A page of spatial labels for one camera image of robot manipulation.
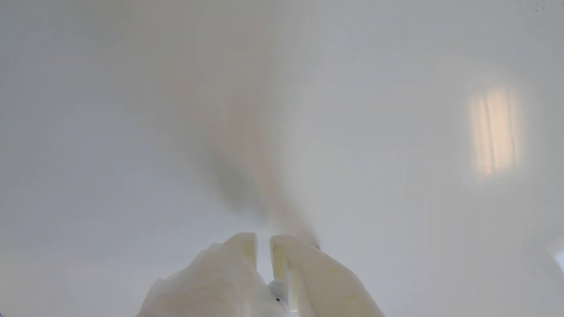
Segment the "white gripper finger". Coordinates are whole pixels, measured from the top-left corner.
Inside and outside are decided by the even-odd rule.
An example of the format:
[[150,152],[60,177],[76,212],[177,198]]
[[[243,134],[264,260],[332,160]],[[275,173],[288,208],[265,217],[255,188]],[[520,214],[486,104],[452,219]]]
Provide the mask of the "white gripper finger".
[[274,279],[299,317],[383,317],[359,277],[317,247],[278,235],[270,250]]
[[258,272],[258,237],[236,233],[200,251],[186,268],[151,285],[139,317],[285,317],[283,283]]

